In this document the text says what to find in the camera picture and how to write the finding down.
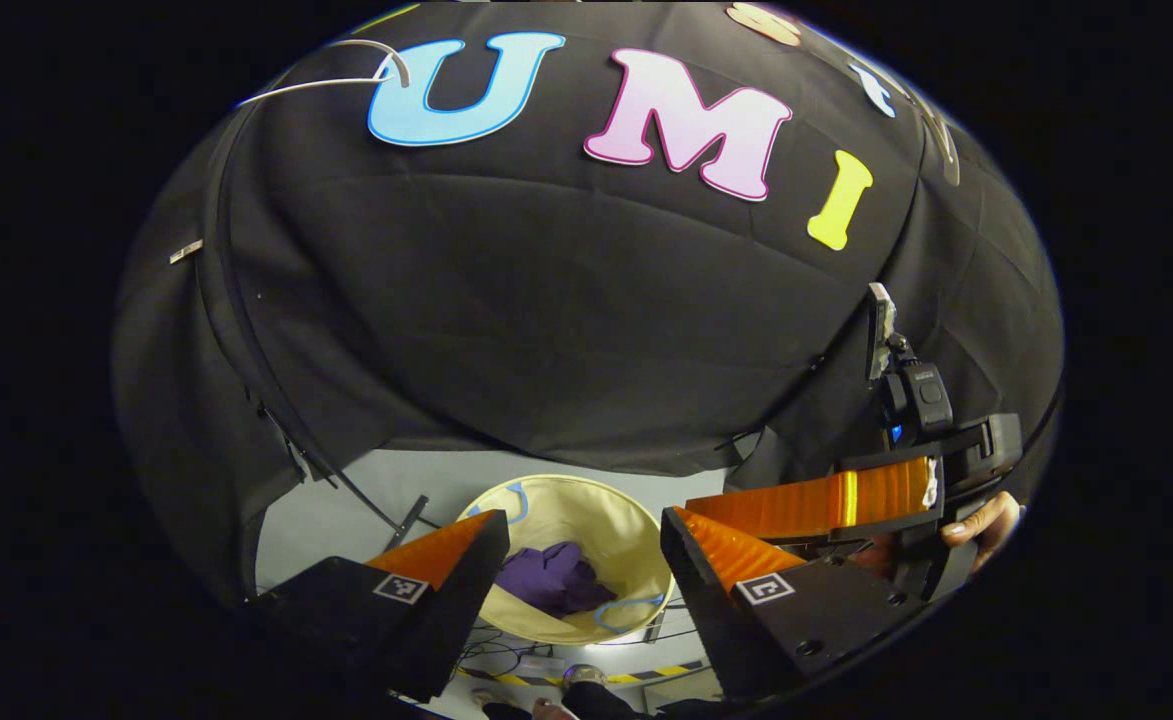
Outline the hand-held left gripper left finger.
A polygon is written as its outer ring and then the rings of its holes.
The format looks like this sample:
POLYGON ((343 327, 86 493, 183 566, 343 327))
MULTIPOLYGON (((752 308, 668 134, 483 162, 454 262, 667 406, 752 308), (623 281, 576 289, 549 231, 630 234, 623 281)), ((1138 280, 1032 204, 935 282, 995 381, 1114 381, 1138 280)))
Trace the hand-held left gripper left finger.
POLYGON ((318 561, 248 600, 248 616, 344 687, 429 701, 449 682, 509 546, 507 512, 477 512, 377 559, 318 561))

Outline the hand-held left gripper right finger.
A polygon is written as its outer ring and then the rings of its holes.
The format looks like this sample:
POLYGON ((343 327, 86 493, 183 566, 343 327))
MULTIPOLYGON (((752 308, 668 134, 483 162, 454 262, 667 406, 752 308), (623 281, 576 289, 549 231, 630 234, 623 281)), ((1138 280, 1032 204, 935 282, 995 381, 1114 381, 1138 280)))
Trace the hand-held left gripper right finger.
POLYGON ((662 552, 728 700, 827 679, 911 618, 911 595, 843 559, 802 561, 682 507, 662 552))

